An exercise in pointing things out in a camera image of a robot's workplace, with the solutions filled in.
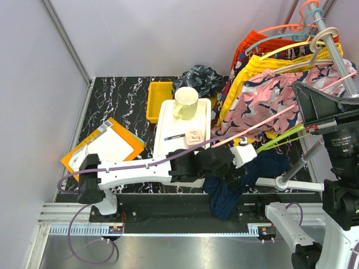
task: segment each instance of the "yellow plastic bin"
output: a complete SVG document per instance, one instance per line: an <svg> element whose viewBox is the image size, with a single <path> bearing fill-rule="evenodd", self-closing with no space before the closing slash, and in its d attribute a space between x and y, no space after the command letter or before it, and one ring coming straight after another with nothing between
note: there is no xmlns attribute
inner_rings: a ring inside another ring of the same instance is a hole
<svg viewBox="0 0 359 269"><path fill-rule="evenodd" d="M171 99L173 99L172 82L151 82L148 92L146 119L150 123L157 123L162 103ZM211 107L213 108L217 96L211 96L208 99L211 100Z"/></svg>

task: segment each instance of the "navy blue garment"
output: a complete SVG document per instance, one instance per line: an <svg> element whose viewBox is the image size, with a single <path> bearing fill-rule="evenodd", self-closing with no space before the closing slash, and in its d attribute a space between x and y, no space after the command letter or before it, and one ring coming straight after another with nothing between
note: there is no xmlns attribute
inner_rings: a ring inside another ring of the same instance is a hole
<svg viewBox="0 0 359 269"><path fill-rule="evenodd" d="M288 157L278 154L275 149L262 151L257 158L245 164L248 174L237 179L240 191L236 192L217 177L207 177L203 188L211 196L212 213L220 220L229 218L231 211L237 206L242 193L248 187L254 187L259 177L276 177L288 170Z"/></svg>

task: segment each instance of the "metal floor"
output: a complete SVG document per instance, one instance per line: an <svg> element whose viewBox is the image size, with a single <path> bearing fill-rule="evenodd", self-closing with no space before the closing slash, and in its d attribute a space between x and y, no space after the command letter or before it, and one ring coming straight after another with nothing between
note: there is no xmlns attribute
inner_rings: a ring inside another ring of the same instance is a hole
<svg viewBox="0 0 359 269"><path fill-rule="evenodd" d="M308 235L323 243L324 229L304 227ZM93 240L93 236L73 236L75 251ZM291 254L285 242L258 243L255 238L161 238L122 237L116 241L119 258L116 262L97 268L120 269L246 269L274 268L290 269ZM108 257L111 247L96 242L81 251L85 260L99 262ZM70 255L66 236L50 236L44 252L41 269L86 269L95 268L77 261Z"/></svg>

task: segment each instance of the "yellow hanger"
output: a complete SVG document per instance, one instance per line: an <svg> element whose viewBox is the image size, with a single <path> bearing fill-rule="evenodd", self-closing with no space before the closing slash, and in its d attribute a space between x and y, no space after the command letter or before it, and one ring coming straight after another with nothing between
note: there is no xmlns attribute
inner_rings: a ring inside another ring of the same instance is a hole
<svg viewBox="0 0 359 269"><path fill-rule="evenodd" d="M317 47L316 45L319 44L319 39L321 39L323 36L331 34L333 37L336 37L339 35L339 30L335 27L329 27L324 29L323 31L320 31L316 36L314 36L313 40L311 41L309 48L313 52L312 57L309 61L305 61L302 63L296 63L292 64L291 66L282 67L279 69L274 70L275 73L282 73L287 72L293 69L306 67L306 66L317 66L318 64L334 64L332 59L323 59L323 60L317 60L316 57L321 52L322 48Z"/></svg>
<svg viewBox="0 0 359 269"><path fill-rule="evenodd" d="M272 52L269 52L269 53L266 53L266 55L263 55L262 57L259 58L259 60L264 60L264 59L267 59L268 57L271 57L279 52L282 52L284 50L287 50L287 49L291 49L291 48L295 48L295 47L300 47L300 46L305 46L305 45L310 45L311 44L311 41L309 41L310 37L307 39L307 41L303 41L303 42L299 42L299 43L294 43L294 44L291 44L291 45L288 45L288 46L285 46L285 47L281 47L279 49L276 49ZM324 42L322 41L318 41L316 43L317 45L325 45Z"/></svg>

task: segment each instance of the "hanger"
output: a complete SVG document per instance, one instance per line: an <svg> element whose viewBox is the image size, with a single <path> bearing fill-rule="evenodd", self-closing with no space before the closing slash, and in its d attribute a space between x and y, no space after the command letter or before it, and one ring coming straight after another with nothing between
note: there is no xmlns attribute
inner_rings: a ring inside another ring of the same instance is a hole
<svg viewBox="0 0 359 269"><path fill-rule="evenodd" d="M252 46L250 46L249 48L246 49L246 52L250 52L253 48L256 48L256 51L258 52L258 48L257 46L263 42L266 42L268 40L271 39L275 39L275 38L285 38L286 36L305 36L305 37L314 37L314 35L309 35L309 34L283 34L283 35L275 35L275 36L270 36L268 38L262 39L256 43L254 43Z"/></svg>
<svg viewBox="0 0 359 269"><path fill-rule="evenodd" d="M310 45L311 43L312 43L312 41L310 41L309 38L308 38L307 41L303 41L303 42L299 42L299 43L294 43L294 44L291 44L291 45L288 45L288 46L285 46L285 47L281 47L281 48L279 48L279 49L276 49L276 50L274 50L274 51L272 51L272 52L269 52L269 53L267 53L266 55L263 55L262 57L260 57L259 60L267 59L267 58L269 58L269 57L271 57L271 56L273 56L273 55L275 55L275 54L277 54L277 53L279 53L279 52L282 52L282 51L284 51L284 50L287 50L287 49L291 49L291 48L295 48L295 47L300 47L300 46L305 46L305 45ZM318 41L316 44L317 44L317 45L325 45L325 43L322 42L322 41Z"/></svg>
<svg viewBox="0 0 359 269"><path fill-rule="evenodd" d="M298 24L301 24L302 21L304 21L305 16L304 16L304 14L303 14L303 8L306 7L306 5L307 5L307 4L310 4L310 3L316 3L316 7L317 7L317 8L320 6L319 0L308 0L308 1L306 1L306 2L301 6L301 8L299 9L299 14L301 15L301 20L298 22ZM293 32L300 32L300 31L304 30L303 27L304 27L305 25L306 25L306 24L303 23L303 26L302 26L302 28L300 28L300 29L298 28L298 26L290 26L289 29L290 29L290 31L293 31Z"/></svg>
<svg viewBox="0 0 359 269"><path fill-rule="evenodd" d="M275 29L284 28L284 27L290 27L290 26L303 26L303 27L305 27L304 24L282 24L282 25L277 25L277 26L273 26L273 27L269 27L269 28L260 30L258 32L258 34L261 34L261 33L264 33L264 32L270 31L270 30L275 30ZM313 25L313 24L312 25L308 24L307 27L317 28L317 26Z"/></svg>
<svg viewBox="0 0 359 269"><path fill-rule="evenodd" d="M304 8L307 4L309 4L309 3L316 3L316 7L319 7L319 0L309 0L309 1L306 1L306 2L301 6L301 8L300 8L300 10L299 10L299 13L300 13L300 15L301 15L301 19L300 19L299 23L297 23L297 24L283 24L283 25L273 26L273 27L269 27L269 28L263 29L263 30L259 31L258 33L261 34L261 33L264 33L264 32L270 31L270 30L275 30L275 29L284 28L284 27L285 27L285 28L289 27L289 29L290 29L291 31L293 31L293 32L300 32L300 31L306 29L306 28L309 26L309 24L306 25L306 23L305 23L306 20L305 20L304 14L303 14L303 8Z"/></svg>
<svg viewBox="0 0 359 269"><path fill-rule="evenodd" d="M274 72L282 73L282 72L287 72L287 71L297 69L300 67L305 67L305 66L316 66L318 64L333 64L334 62L332 59L323 59L323 60L316 59L316 57L322 50L321 47L317 47L316 45L317 45L319 39L321 39L323 36L328 35L328 34L331 34L333 37L336 37L339 35L339 30L335 27L329 27L329 28L324 29L323 31L320 31L316 36L314 36L313 40L311 41L311 43L309 45L310 50L313 52L313 55L309 61L292 64L291 66L282 67L282 68L274 70Z"/></svg>
<svg viewBox="0 0 359 269"><path fill-rule="evenodd" d="M321 8L314 8L313 10L311 10L311 11L309 11L308 12L308 14L305 16L305 18L303 19L303 23L304 23L304 25L306 25L307 24L307 19L308 19L308 17L310 16L310 15L312 15L314 12L316 12L316 11L319 11L320 13L321 13L321 16L323 17L323 15L324 15L324 10L322 10ZM303 29L303 31L301 31L301 34L304 34L305 33L305 31L307 30L307 27L304 27L304 29ZM304 41L304 39L300 39L300 38L298 38L298 37L293 37L293 41Z"/></svg>

